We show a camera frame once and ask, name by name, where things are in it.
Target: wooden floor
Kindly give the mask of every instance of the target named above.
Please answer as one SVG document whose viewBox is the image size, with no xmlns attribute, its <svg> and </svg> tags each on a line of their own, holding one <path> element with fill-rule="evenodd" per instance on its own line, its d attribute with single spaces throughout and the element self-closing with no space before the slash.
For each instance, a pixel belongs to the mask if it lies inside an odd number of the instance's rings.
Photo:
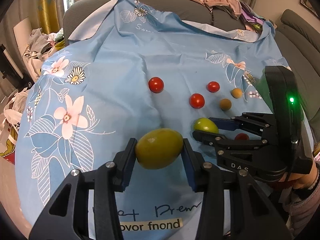
<svg viewBox="0 0 320 240">
<path fill-rule="evenodd" d="M 21 211 L 14 165 L 3 158 L 0 158 L 0 201 L 17 228 L 28 238 L 31 225 Z"/>
</svg>

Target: pile of clothes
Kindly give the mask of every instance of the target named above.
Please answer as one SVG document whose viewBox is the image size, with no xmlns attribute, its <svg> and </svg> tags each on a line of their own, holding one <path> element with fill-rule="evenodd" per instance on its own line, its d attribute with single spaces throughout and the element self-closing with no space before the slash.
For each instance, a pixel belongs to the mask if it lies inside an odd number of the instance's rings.
<svg viewBox="0 0 320 240">
<path fill-rule="evenodd" d="M 212 12 L 213 6 L 226 11 L 234 19 L 241 20 L 248 31 L 261 33 L 265 18 L 257 15 L 252 8 L 239 0 L 191 0 L 206 6 Z"/>
<path fill-rule="evenodd" d="M 63 28 L 58 33 L 50 34 L 42 33 L 42 28 L 33 30 L 23 54 L 23 61 L 34 70 L 34 75 L 31 76 L 37 79 L 40 76 L 43 62 L 64 47 Z"/>
</svg>

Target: human hand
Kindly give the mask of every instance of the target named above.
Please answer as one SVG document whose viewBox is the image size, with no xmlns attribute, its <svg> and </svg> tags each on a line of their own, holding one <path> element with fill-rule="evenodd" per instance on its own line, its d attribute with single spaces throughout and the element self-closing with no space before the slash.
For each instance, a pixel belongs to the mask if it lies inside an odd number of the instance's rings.
<svg viewBox="0 0 320 240">
<path fill-rule="evenodd" d="M 318 169 L 316 167 L 315 160 L 313 160 L 312 168 L 309 174 L 292 173 L 288 181 L 285 182 L 285 179 L 288 175 L 286 172 L 279 181 L 270 183 L 270 186 L 275 190 L 282 190 L 289 187 L 292 187 L 293 189 L 309 188 L 315 182 L 317 174 Z"/>
</svg>

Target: yellow-green fruit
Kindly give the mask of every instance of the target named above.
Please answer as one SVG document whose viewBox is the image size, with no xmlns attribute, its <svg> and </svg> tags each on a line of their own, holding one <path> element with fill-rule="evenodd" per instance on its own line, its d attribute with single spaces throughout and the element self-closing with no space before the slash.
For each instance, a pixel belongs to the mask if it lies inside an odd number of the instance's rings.
<svg viewBox="0 0 320 240">
<path fill-rule="evenodd" d="M 234 98 L 240 98 L 242 97 L 242 90 L 240 88 L 235 88 L 231 91 L 231 95 L 234 97 Z"/>
<path fill-rule="evenodd" d="M 198 120 L 196 120 L 193 129 L 205 132 L 219 133 L 219 129 L 216 126 L 216 124 L 205 117 L 201 117 Z"/>
<path fill-rule="evenodd" d="M 219 105 L 223 111 L 229 110 L 232 106 L 231 101 L 228 98 L 221 99 Z"/>
<path fill-rule="evenodd" d="M 149 170 L 162 169 L 173 163 L 183 147 L 180 133 L 160 128 L 145 134 L 137 143 L 135 151 L 142 167 Z"/>
</svg>

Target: brown ball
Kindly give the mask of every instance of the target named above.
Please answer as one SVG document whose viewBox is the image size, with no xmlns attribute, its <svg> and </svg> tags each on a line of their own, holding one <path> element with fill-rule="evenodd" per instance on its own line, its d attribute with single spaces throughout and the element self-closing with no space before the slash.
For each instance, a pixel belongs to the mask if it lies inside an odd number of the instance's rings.
<svg viewBox="0 0 320 240">
<path fill-rule="evenodd" d="M 223 111 L 228 111 L 231 106 L 232 106 L 232 103 L 229 99 L 227 98 L 224 98 L 224 99 L 221 99 L 220 101 L 220 108 L 223 110 Z"/>
<path fill-rule="evenodd" d="M 240 98 L 242 97 L 242 90 L 240 88 L 235 88 L 231 91 L 231 95 L 234 97 L 234 98 Z"/>
</svg>

